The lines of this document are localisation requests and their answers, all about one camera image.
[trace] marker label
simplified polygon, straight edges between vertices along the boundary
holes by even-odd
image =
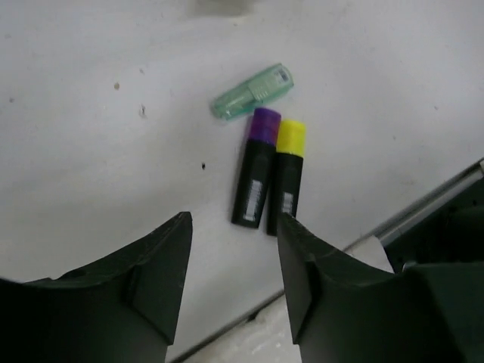
[[[284,199],[282,200],[282,213],[293,214],[293,200],[294,196],[291,193],[284,192]]]
[[[262,191],[262,183],[258,180],[252,180],[250,184],[249,200],[247,201],[247,208],[244,213],[246,221],[254,222],[256,220],[257,206],[260,201],[260,194]]]

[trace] black plastic part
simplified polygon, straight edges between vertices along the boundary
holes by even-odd
[[[282,213],[296,217],[299,190],[303,175],[303,158],[296,155],[276,154],[269,197],[267,234],[278,233],[278,218]]]
[[[240,169],[232,223],[258,228],[271,178],[275,146],[262,141],[247,141]]]
[[[302,363],[484,361],[484,263],[418,265],[394,275],[287,214],[278,246]]]
[[[480,232],[484,228],[482,208],[484,179],[459,193],[386,246],[393,269],[400,272],[409,261],[419,264],[484,261],[484,243],[474,243],[475,239],[481,238]],[[456,235],[451,231],[463,223],[466,227],[460,228],[459,233],[462,234]]]
[[[5,361],[160,363],[173,343],[190,213],[57,280],[0,280]]]

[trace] black marker barrel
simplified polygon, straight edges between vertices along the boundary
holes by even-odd
[[[270,183],[281,115],[273,110],[254,111],[244,161],[240,169],[232,223],[258,228]]]
[[[283,120],[279,127],[269,198],[267,234],[271,236],[277,235],[281,213],[296,217],[305,146],[306,126],[291,119]]]

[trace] white surface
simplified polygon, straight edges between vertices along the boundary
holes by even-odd
[[[483,14],[480,0],[4,0],[0,275],[61,275],[188,209],[177,356],[282,288],[275,241],[228,222],[245,122],[216,122],[209,101],[292,70],[274,107],[308,125],[298,219],[343,247],[484,155]]]
[[[360,241],[346,253],[373,267],[393,272],[385,250],[375,237]],[[254,321],[232,329],[185,361],[185,363],[247,362],[301,362],[299,347],[293,345],[292,341],[285,297],[262,310]]]

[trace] purple cap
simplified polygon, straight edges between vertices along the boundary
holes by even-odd
[[[256,108],[250,125],[250,140],[263,141],[275,146],[278,140],[281,115],[268,108]]]

